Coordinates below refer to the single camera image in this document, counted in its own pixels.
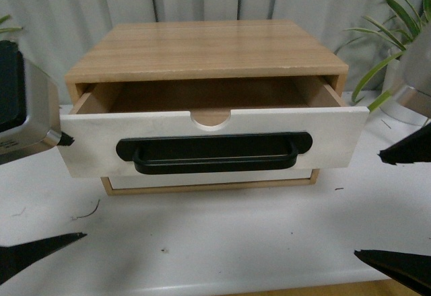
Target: wooden top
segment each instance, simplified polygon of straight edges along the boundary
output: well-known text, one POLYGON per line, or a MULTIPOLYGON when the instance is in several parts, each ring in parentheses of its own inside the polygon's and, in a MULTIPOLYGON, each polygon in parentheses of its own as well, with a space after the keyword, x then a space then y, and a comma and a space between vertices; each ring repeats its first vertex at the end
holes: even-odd
POLYGON ((121 24, 66 82, 347 74, 347 65, 286 20, 121 24))

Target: wooden drawer unit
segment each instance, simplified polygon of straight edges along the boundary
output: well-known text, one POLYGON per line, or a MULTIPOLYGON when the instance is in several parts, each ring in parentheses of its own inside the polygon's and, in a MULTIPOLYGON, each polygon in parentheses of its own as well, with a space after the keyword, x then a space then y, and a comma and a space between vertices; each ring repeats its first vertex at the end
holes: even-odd
POLYGON ((346 75, 289 21, 119 25, 65 76, 59 150, 108 194, 313 184, 368 116, 341 100, 346 75))

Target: gray curtain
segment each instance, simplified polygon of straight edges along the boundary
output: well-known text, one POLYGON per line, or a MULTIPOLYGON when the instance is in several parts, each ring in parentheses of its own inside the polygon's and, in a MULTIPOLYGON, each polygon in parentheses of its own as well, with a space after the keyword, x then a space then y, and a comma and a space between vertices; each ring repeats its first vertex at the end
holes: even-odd
MULTIPOLYGON (((420 0, 411 0, 420 6, 420 0)), ((0 0, 9 25, 25 29, 16 37, 23 53, 42 67, 69 103, 64 74, 113 26, 125 22, 289 19, 335 50, 352 37, 342 30, 364 26, 361 16, 389 16, 381 0, 0 0)), ((385 52, 378 42, 362 42, 340 51, 350 65, 346 89, 385 52)))

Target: white table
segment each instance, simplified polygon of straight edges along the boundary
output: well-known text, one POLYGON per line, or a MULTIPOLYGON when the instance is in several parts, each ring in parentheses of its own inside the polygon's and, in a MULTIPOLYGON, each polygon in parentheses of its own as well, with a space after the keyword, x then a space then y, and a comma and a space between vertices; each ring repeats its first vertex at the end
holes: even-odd
POLYGON ((314 186, 107 196, 57 148, 0 167, 0 245, 87 237, 2 295, 214 295, 383 279, 354 250, 431 254, 431 165, 377 153, 417 126, 370 116, 349 168, 314 186), (94 210, 91 216, 73 220, 94 210))

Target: lower drawer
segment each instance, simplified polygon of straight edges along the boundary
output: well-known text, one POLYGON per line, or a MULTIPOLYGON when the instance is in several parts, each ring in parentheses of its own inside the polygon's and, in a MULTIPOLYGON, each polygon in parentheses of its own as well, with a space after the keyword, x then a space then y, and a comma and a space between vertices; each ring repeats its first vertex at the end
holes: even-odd
POLYGON ((73 177, 110 178, 114 189, 310 179, 348 165, 367 116, 316 76, 99 83, 62 116, 75 142, 59 150, 73 177), (116 151, 122 139, 304 131, 312 146, 286 170, 140 175, 116 151))

